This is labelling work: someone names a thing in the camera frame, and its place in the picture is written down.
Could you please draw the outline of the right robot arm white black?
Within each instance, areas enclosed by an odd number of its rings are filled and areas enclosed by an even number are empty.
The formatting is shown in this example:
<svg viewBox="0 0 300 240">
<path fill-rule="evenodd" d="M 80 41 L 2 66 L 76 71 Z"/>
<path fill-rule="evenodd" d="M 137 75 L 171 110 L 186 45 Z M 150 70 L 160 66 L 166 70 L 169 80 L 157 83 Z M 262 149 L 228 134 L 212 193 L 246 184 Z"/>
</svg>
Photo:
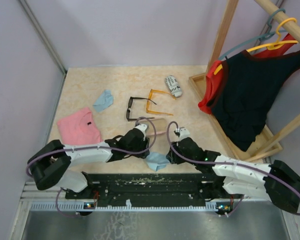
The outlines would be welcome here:
<svg viewBox="0 0 300 240">
<path fill-rule="evenodd" d="M 227 195 L 256 197 L 272 202 L 279 209 L 298 215 L 300 176 L 285 162 L 250 163 L 203 150 L 190 137 L 169 141 L 167 159 L 172 164 L 190 163 L 203 174 L 214 175 L 210 197 Z"/>
</svg>

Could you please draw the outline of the pink glasses case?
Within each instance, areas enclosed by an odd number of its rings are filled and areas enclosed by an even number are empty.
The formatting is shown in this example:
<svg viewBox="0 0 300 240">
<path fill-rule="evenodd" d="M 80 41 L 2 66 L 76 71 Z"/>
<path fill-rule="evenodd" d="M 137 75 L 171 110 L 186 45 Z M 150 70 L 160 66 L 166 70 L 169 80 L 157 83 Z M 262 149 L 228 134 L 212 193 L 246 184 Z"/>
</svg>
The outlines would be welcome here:
<svg viewBox="0 0 300 240">
<path fill-rule="evenodd" d="M 165 118 L 153 118 L 153 119 L 150 119 L 150 120 L 154 124 L 157 135 L 162 135 L 162 134 L 166 133 L 168 122 Z M 146 119 L 141 119 L 141 120 L 138 121 L 138 123 L 148 125 L 148 129 L 146 131 L 146 136 L 147 137 L 152 137 L 152 136 L 155 135 L 154 129 L 153 129 L 153 127 L 152 127 L 152 125 L 150 124 L 149 121 L 147 121 Z"/>
</svg>

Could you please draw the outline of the light blue cleaning cloth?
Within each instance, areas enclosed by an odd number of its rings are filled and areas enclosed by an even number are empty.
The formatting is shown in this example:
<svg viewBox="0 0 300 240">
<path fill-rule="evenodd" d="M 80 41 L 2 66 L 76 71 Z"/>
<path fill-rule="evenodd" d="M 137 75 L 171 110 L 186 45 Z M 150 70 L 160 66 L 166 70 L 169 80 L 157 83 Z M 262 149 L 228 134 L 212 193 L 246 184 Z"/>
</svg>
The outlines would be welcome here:
<svg viewBox="0 0 300 240">
<path fill-rule="evenodd" d="M 158 152 L 150 152 L 150 154 L 146 157 L 145 162 L 154 172 L 164 169 L 170 164 L 170 161 L 166 158 L 166 156 Z"/>
</svg>

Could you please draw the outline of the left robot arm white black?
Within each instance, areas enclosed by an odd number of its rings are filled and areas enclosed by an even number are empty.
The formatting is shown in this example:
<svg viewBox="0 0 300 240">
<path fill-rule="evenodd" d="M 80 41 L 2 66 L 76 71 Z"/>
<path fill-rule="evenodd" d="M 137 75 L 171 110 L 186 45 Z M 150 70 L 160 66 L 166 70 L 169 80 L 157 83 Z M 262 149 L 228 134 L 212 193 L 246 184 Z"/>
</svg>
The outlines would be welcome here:
<svg viewBox="0 0 300 240">
<path fill-rule="evenodd" d="M 94 192 L 88 175 L 70 168 L 91 163 L 110 163 L 131 156 L 146 158 L 150 153 L 147 128 L 146 124 L 138 124 L 123 136 L 97 144 L 75 146 L 52 140 L 28 160 L 26 173 L 34 179 L 40 191 L 59 187 L 87 199 Z"/>
</svg>

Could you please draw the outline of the black sunglasses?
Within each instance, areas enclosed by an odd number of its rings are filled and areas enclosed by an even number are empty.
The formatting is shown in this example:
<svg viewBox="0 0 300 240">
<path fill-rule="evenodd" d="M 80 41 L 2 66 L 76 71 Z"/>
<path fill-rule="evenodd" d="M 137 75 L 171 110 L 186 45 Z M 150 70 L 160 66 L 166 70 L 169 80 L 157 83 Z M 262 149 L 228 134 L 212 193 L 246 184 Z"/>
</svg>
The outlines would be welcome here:
<svg viewBox="0 0 300 240">
<path fill-rule="evenodd" d="M 127 104 L 127 109 L 125 112 L 125 119 L 128 122 L 136 121 L 137 118 L 142 117 L 143 115 L 140 115 L 140 109 L 135 104 L 135 101 L 148 101 L 149 98 L 145 97 L 137 97 L 137 96 L 130 96 Z"/>
</svg>

